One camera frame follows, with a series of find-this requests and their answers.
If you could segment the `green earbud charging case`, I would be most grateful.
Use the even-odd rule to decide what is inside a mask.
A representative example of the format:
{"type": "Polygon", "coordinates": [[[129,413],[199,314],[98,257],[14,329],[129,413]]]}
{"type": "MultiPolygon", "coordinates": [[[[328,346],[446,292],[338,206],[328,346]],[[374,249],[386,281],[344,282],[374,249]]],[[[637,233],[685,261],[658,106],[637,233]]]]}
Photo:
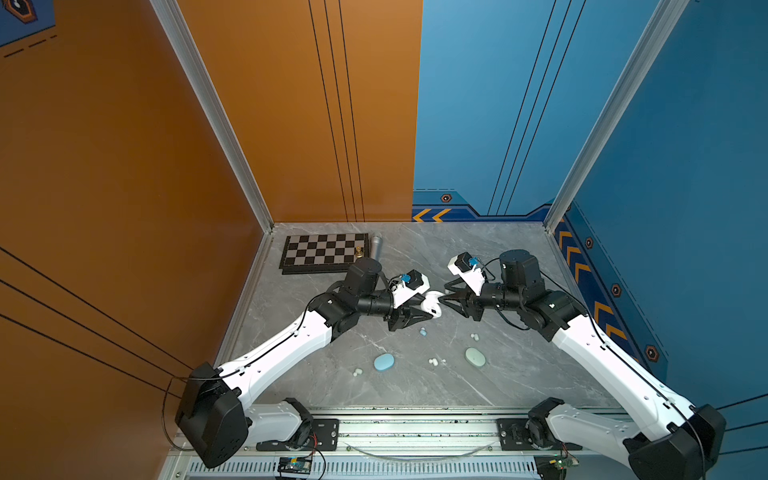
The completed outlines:
{"type": "Polygon", "coordinates": [[[482,368],[487,363],[485,355],[474,347],[467,348],[464,355],[465,359],[476,368],[482,368]]]}

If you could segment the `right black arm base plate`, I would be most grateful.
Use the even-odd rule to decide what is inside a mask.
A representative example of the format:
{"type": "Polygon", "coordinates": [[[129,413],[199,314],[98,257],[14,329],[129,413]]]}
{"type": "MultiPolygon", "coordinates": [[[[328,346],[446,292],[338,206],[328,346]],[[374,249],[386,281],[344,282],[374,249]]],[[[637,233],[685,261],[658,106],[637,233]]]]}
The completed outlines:
{"type": "Polygon", "coordinates": [[[527,418],[499,418],[495,424],[502,451],[555,451],[562,447],[562,443],[556,440],[536,440],[528,428],[527,418]]]}

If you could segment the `green circuit board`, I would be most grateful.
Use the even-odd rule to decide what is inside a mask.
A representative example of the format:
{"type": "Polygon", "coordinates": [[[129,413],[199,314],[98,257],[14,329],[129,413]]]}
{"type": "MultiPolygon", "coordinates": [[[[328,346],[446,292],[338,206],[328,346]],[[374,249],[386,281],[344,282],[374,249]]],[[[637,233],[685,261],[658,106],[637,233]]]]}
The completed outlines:
{"type": "Polygon", "coordinates": [[[276,467],[277,479],[309,479],[313,473],[313,458],[280,457],[276,467]]]}
{"type": "Polygon", "coordinates": [[[567,470],[580,464],[574,456],[558,456],[549,461],[549,464],[557,470],[567,470]]]}

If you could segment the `blue earbud charging case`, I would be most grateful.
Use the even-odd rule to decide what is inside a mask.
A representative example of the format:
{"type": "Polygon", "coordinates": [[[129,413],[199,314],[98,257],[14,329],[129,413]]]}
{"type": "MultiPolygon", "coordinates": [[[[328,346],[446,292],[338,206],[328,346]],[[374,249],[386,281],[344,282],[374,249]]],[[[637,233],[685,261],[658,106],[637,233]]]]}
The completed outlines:
{"type": "Polygon", "coordinates": [[[384,353],[377,356],[373,361],[373,367],[376,371],[383,372],[392,368],[395,364],[395,357],[392,354],[384,353]]]}

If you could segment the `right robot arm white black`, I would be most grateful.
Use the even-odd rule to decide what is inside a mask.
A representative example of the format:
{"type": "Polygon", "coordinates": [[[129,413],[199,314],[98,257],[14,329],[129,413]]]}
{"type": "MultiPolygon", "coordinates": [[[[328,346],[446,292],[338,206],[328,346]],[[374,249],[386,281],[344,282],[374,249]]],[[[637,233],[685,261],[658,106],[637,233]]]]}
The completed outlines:
{"type": "Polygon", "coordinates": [[[467,252],[448,268],[441,303],[466,318],[487,310],[515,311],[523,325],[576,360],[619,402],[629,421],[611,420],[550,397],[528,413],[530,443],[539,450],[579,445],[621,463],[639,479],[703,479],[716,464],[726,429],[710,405],[696,406],[642,368],[605,332],[588,309],[547,276],[526,250],[499,257],[500,279],[489,282],[482,263],[467,252]]]}

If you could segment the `white earbud charging case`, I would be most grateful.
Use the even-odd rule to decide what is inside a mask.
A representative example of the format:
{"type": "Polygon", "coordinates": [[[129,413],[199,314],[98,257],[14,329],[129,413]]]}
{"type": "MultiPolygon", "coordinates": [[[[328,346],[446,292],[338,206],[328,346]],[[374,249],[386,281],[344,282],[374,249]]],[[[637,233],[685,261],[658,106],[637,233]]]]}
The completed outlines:
{"type": "Polygon", "coordinates": [[[426,292],[419,308],[421,311],[430,314],[433,318],[439,318],[442,315],[440,299],[444,296],[439,291],[430,290],[426,292]]]}

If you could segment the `aluminium corner post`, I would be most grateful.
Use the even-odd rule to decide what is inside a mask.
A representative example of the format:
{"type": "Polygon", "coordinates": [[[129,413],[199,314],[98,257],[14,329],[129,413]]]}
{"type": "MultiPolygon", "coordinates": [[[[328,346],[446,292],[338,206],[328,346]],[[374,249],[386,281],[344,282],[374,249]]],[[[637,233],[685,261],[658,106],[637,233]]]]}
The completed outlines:
{"type": "Polygon", "coordinates": [[[219,142],[252,213],[262,231],[266,234],[271,234],[274,228],[274,221],[179,3],[172,0],[151,0],[150,5],[219,142]]]}
{"type": "Polygon", "coordinates": [[[688,4],[688,0],[657,4],[545,217],[547,233],[553,233],[564,218],[688,4]]]}

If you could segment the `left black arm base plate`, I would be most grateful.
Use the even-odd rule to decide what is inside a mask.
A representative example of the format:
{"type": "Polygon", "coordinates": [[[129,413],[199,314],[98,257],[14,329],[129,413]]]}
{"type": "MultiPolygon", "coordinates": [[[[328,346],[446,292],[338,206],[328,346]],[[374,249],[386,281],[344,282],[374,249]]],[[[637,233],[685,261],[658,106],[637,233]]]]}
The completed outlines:
{"type": "Polygon", "coordinates": [[[311,451],[332,452],[337,449],[339,437],[338,419],[313,419],[311,423],[303,422],[297,432],[286,442],[266,441],[256,445],[261,452],[311,451]]]}

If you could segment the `aluminium front rail frame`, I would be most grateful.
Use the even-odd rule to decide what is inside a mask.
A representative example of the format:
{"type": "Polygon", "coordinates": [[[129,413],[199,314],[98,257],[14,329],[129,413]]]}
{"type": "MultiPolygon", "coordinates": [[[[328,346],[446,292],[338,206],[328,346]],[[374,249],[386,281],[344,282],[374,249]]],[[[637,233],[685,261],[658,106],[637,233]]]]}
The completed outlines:
{"type": "Polygon", "coordinates": [[[208,468],[192,452],[172,451],[162,479],[277,479],[280,457],[313,458],[309,479],[632,479],[626,466],[586,447],[555,451],[501,450],[495,421],[527,418],[525,409],[496,407],[321,408],[315,419],[338,419],[332,452],[261,452],[243,446],[230,460],[208,468]],[[574,456],[567,470],[549,461],[574,456]]]}

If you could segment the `silver microphone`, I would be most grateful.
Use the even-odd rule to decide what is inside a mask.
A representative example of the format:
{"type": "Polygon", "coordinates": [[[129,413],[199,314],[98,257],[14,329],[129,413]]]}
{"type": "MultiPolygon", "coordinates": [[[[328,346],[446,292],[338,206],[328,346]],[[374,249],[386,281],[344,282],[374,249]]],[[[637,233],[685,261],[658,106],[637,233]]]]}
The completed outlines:
{"type": "Polygon", "coordinates": [[[369,242],[369,257],[379,261],[382,252],[383,239],[379,234],[373,234],[369,242]]]}

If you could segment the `left aluminium corner post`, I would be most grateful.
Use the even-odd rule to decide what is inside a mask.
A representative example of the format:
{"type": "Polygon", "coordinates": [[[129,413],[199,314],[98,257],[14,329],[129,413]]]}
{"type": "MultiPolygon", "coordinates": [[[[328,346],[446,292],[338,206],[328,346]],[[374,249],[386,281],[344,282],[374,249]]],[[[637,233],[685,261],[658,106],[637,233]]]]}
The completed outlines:
{"type": "Polygon", "coordinates": [[[150,5],[219,142],[252,213],[262,231],[266,234],[271,234],[274,228],[274,221],[179,3],[172,0],[151,0],[150,5]]]}

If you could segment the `right aluminium corner post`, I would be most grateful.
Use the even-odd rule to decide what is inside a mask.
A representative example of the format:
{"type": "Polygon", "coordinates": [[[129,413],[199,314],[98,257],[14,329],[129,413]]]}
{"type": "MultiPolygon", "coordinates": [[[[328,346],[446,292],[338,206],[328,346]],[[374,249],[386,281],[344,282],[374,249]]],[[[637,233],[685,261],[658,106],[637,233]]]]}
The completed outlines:
{"type": "Polygon", "coordinates": [[[688,0],[657,4],[545,217],[547,233],[553,233],[564,218],[688,4],[688,0]]]}

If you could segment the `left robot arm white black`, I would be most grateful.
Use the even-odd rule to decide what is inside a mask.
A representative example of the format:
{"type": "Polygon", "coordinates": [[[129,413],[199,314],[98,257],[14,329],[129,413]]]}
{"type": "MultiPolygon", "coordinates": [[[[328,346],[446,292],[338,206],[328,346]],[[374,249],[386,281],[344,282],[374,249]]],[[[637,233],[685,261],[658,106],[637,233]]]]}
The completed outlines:
{"type": "Polygon", "coordinates": [[[361,317],[381,317],[391,331],[440,317],[441,294],[431,289],[424,274],[412,270],[379,288],[382,280],[381,264],[360,258],[343,280],[313,297],[302,314],[271,339],[218,367],[204,363],[190,373],[175,423],[206,467],[220,466],[249,442],[278,442],[294,450],[313,447],[313,417],[298,400],[256,400],[361,317]]]}

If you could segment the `black white chessboard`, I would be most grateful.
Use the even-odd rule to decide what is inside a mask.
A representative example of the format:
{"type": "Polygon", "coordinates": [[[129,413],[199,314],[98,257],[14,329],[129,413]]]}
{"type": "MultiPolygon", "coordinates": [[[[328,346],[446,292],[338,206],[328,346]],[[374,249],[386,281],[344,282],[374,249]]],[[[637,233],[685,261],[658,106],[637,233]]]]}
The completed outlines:
{"type": "Polygon", "coordinates": [[[357,259],[355,247],[369,254],[368,233],[303,234],[286,238],[279,264],[284,275],[345,272],[357,259]]]}

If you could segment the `left green circuit board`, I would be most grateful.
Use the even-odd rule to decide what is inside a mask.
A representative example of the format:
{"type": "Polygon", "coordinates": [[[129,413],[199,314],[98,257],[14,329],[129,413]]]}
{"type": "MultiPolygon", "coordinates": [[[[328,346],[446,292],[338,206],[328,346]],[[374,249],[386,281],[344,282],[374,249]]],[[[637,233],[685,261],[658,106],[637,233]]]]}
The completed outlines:
{"type": "Polygon", "coordinates": [[[313,458],[280,457],[276,467],[277,479],[309,479],[313,473],[313,458]]]}

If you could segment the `right green circuit board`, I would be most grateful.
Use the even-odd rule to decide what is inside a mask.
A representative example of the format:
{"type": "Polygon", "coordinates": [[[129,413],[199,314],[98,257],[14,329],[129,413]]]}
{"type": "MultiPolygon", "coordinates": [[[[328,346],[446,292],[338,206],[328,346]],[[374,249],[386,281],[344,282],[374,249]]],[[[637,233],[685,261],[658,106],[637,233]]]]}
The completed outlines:
{"type": "Polygon", "coordinates": [[[557,470],[567,470],[580,464],[574,456],[558,456],[549,461],[549,464],[557,470]]]}

